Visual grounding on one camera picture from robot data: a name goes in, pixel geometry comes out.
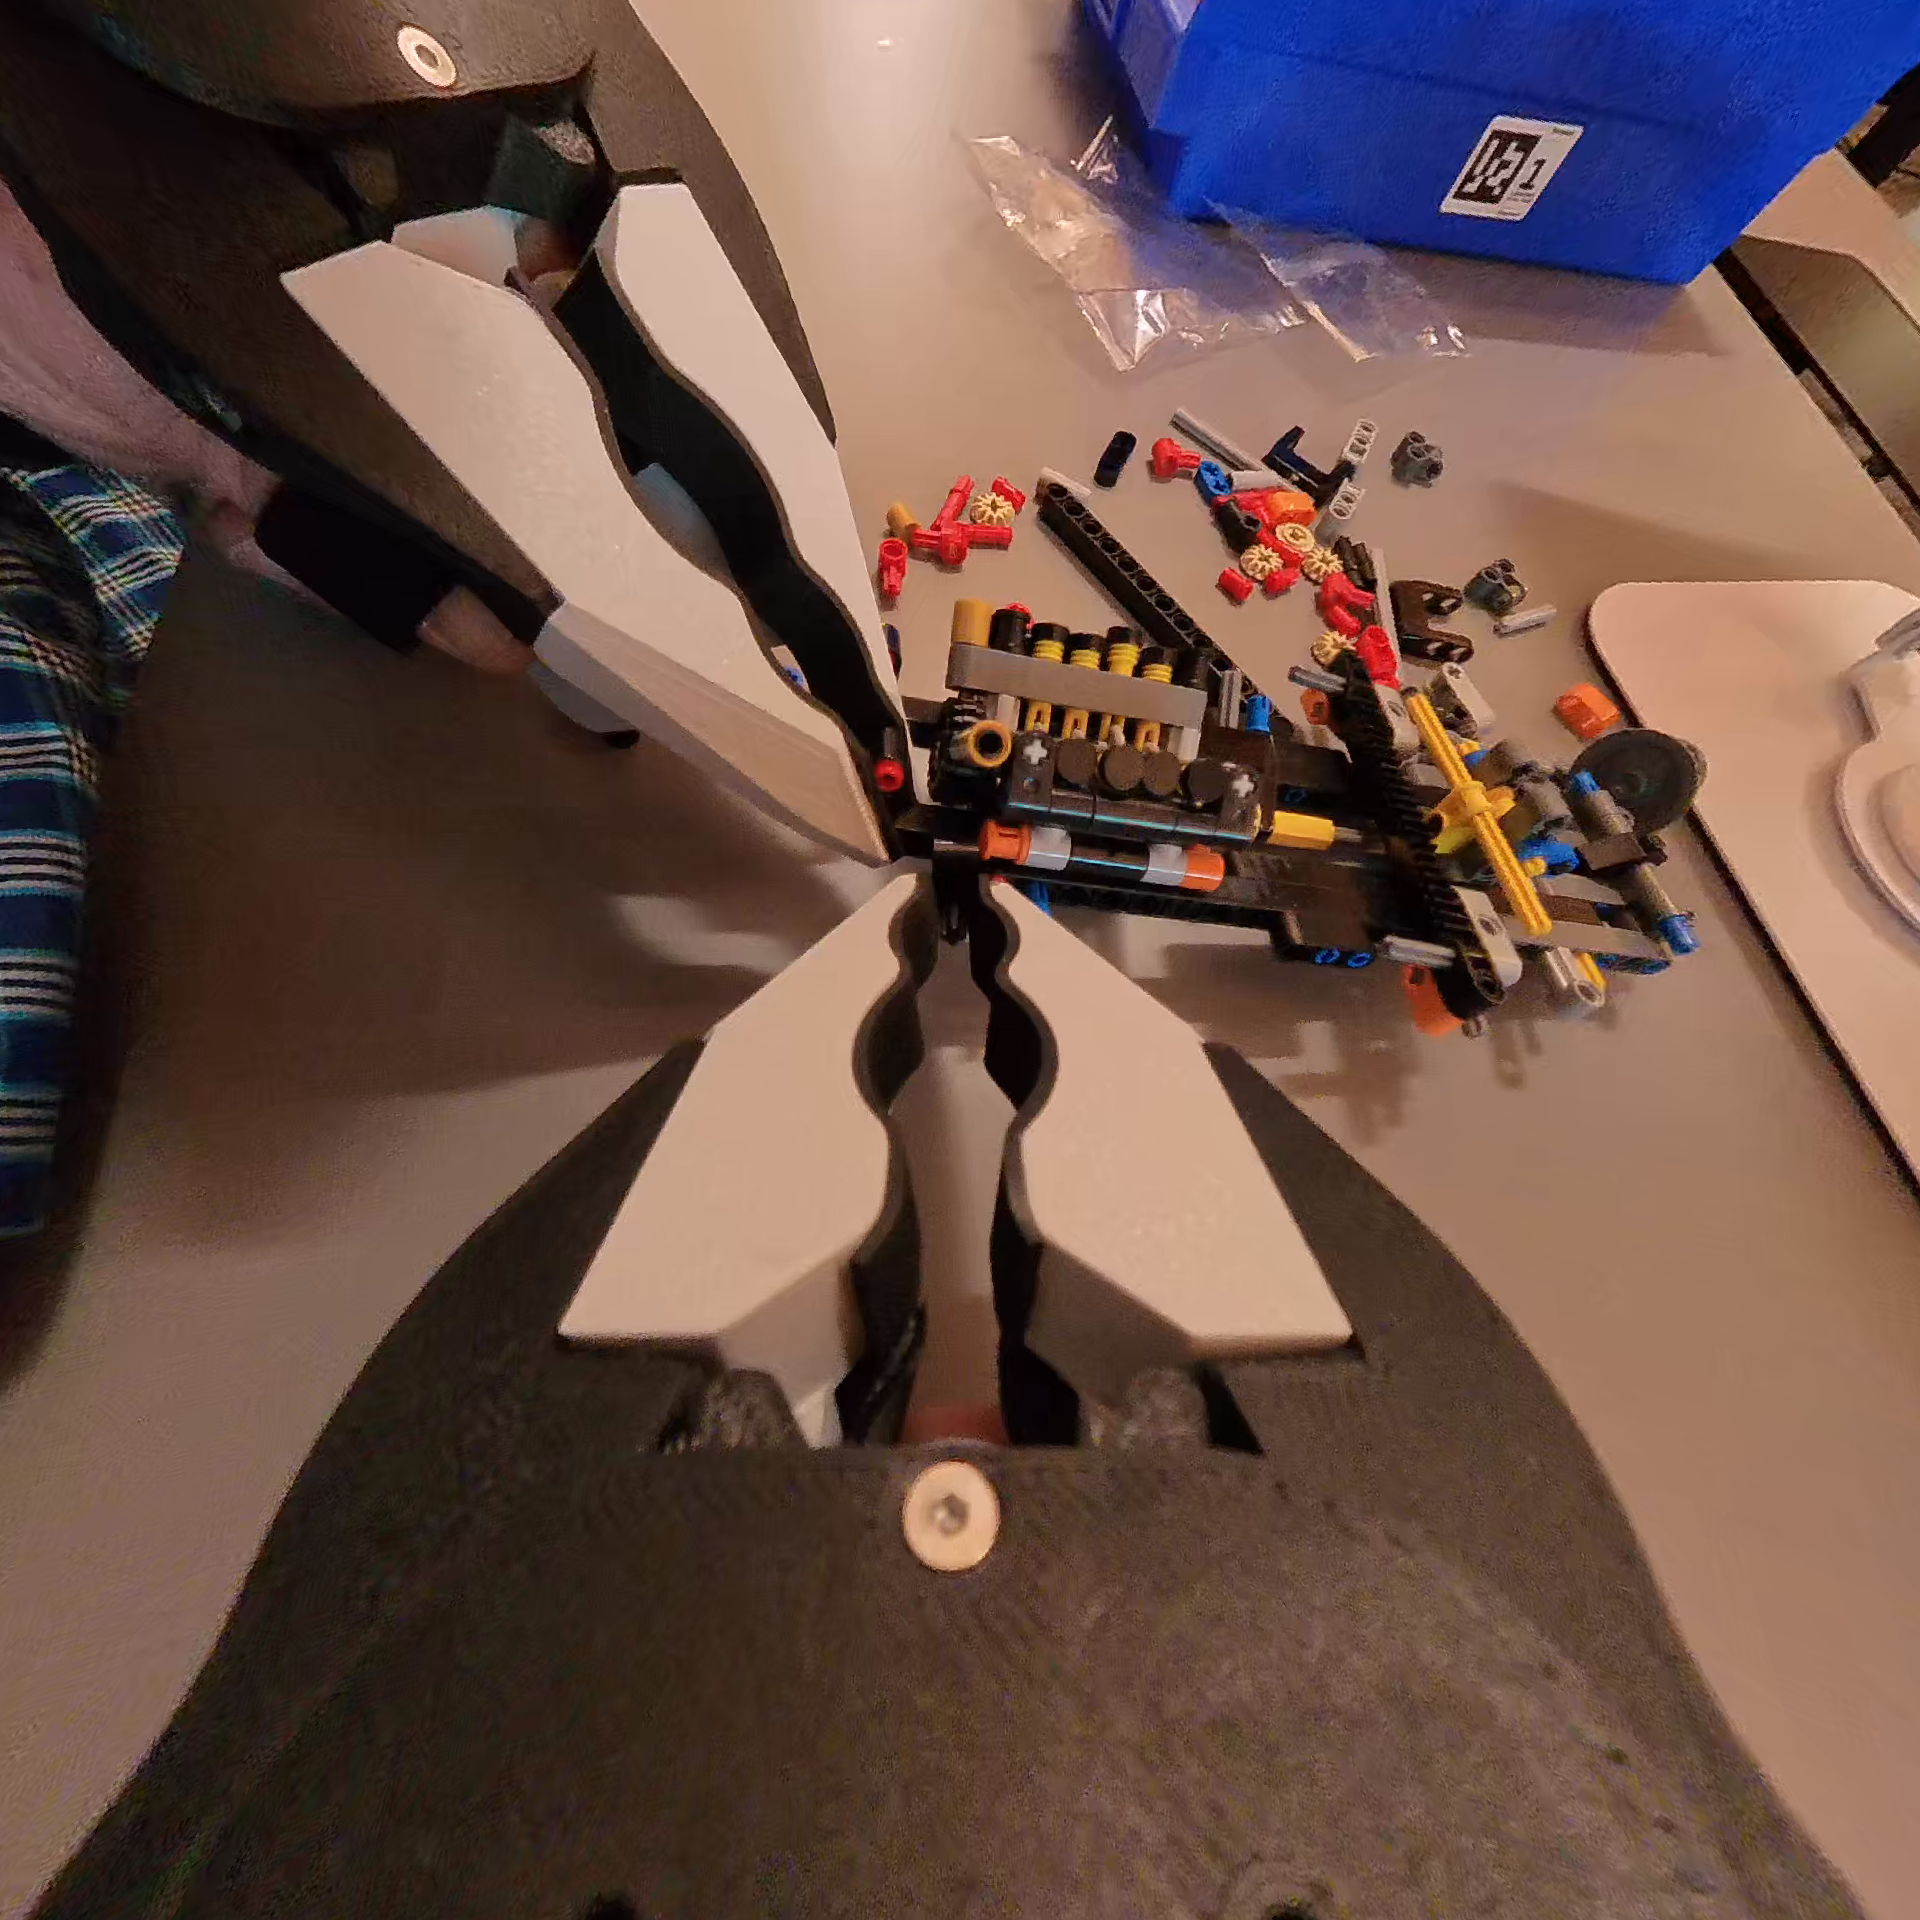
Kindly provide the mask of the partly built lego vehicle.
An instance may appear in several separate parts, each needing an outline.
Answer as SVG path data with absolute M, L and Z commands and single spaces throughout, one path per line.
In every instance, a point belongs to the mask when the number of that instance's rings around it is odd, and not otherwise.
M 1279 960 L 1400 972 L 1416 1022 L 1482 1024 L 1539 977 L 1582 1013 L 1617 977 L 1698 954 L 1664 876 L 1705 782 L 1682 738 L 1627 726 L 1592 686 L 1559 705 L 1581 752 L 1503 733 L 1467 638 L 1326 576 L 1329 614 L 1285 712 L 1222 650 L 1072 630 L 958 600 L 944 692 L 913 702 L 923 797 L 903 817 L 949 939 L 971 881 L 1043 910 L 1248 929 Z

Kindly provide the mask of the white rounded tray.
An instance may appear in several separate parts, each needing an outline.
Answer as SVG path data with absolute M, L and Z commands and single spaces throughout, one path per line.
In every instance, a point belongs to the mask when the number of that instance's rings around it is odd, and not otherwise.
M 1856 870 L 1834 782 L 1842 675 L 1909 610 L 1889 582 L 1622 582 L 1592 648 L 1625 707 L 1704 750 L 1695 817 L 1816 1022 L 1918 1171 L 1918 930 Z

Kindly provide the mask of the white object on tray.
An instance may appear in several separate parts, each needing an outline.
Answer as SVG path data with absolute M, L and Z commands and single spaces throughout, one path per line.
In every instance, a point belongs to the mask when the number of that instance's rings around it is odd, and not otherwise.
M 1903 614 L 1842 675 L 1859 741 L 1834 782 L 1856 870 L 1918 930 L 1918 610 Z

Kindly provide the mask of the blue plastic bin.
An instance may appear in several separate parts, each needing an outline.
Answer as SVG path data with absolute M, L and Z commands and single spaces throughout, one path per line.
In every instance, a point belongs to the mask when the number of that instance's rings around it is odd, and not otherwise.
M 1915 2 L 1088 2 L 1176 210 L 1651 284 L 1915 68 Z

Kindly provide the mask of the clear plastic bag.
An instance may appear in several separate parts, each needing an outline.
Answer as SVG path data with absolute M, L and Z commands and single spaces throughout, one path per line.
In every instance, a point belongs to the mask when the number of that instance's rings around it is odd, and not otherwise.
M 1383 250 L 1343 230 L 1273 224 L 1246 209 L 1223 209 L 1222 220 L 1351 361 L 1470 355 L 1446 307 Z
M 1309 324 L 1256 248 L 1231 226 L 1168 212 L 1134 177 L 1086 177 L 1011 134 L 966 137 L 961 152 L 1114 370 L 1262 345 Z

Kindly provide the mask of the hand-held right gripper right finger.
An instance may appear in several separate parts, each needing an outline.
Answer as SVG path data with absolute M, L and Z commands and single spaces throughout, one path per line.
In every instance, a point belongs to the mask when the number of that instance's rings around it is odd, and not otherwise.
M 993 1220 L 999 1416 L 1067 1448 L 1143 1376 L 1341 1353 L 1354 1321 L 1190 1024 L 983 881 L 971 973 L 1011 1104 Z

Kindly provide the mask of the person's left hand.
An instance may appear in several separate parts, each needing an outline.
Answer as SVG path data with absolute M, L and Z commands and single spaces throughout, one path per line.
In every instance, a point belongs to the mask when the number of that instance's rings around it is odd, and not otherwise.
M 2 192 L 6 458 L 69 458 L 190 509 L 226 563 L 350 620 L 398 654 L 430 648 L 518 677 L 530 648 L 442 558 L 282 483 L 163 395 L 83 316 L 55 259 Z

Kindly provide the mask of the long black lego beam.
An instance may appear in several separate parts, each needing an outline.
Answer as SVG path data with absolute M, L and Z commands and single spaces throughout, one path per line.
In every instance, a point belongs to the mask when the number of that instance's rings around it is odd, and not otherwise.
M 1218 724 L 1241 730 L 1246 724 L 1248 697 L 1251 692 L 1258 696 L 1259 688 L 1248 678 L 1240 678 L 1235 683 L 1237 690 L 1231 692 L 1231 675 L 1240 670 L 1211 633 L 1139 560 L 1128 541 L 1115 537 L 1072 485 L 1058 478 L 1043 478 L 1032 499 L 1041 529 L 1110 597 L 1118 613 L 1126 613 L 1153 642 L 1199 659 L 1208 670 L 1208 688 L 1214 692 Z

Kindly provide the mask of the pile of loose lego pieces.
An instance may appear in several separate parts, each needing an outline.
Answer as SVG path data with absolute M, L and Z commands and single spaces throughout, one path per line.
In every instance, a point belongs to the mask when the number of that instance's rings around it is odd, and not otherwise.
M 1553 606 L 1530 603 L 1530 585 L 1512 558 L 1491 560 L 1464 580 L 1416 576 L 1383 563 L 1378 544 L 1354 529 L 1378 444 L 1371 418 L 1354 425 L 1329 464 L 1306 458 L 1302 425 L 1258 459 L 1190 411 L 1176 411 L 1170 425 L 1174 433 L 1147 449 L 1143 474 L 1155 490 L 1192 497 L 1206 512 L 1222 547 L 1217 590 L 1246 606 L 1258 594 L 1279 600 L 1296 582 L 1311 582 L 1326 628 L 1315 644 L 1320 659 L 1341 660 L 1361 648 L 1369 660 L 1385 660 L 1387 672 L 1400 660 L 1465 666 L 1474 644 L 1449 628 L 1459 610 L 1479 610 L 1491 633 L 1503 638 L 1536 633 L 1557 618 Z M 961 569 L 974 552 L 1008 548 L 1019 514 L 1034 512 L 1043 478 L 1072 485 L 1110 526 L 1104 497 L 1115 492 L 1137 451 L 1139 437 L 1120 430 L 1101 452 L 1091 480 L 1043 469 L 1034 486 L 1019 486 L 1005 474 L 976 486 L 963 475 L 930 517 L 894 502 L 875 548 L 881 603 L 893 608 L 899 602 L 913 565 Z

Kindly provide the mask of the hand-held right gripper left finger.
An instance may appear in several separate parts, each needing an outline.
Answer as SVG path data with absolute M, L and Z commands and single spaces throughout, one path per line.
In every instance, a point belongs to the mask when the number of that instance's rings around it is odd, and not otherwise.
M 923 878 L 902 874 L 698 1046 L 560 1318 L 769 1376 L 814 1448 L 897 1437 L 927 1312 L 894 1104 L 921 1068 Z

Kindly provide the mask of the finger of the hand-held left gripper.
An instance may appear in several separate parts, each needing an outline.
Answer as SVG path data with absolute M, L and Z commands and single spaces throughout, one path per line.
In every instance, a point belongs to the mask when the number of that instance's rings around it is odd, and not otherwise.
M 734 588 L 654 526 L 539 308 L 384 242 L 283 285 L 560 600 L 542 670 L 786 826 L 894 860 L 849 733 L 769 659 Z
M 731 585 L 871 758 L 905 755 L 897 672 L 831 425 L 687 182 L 624 182 L 555 322 L 616 440 L 711 529 Z

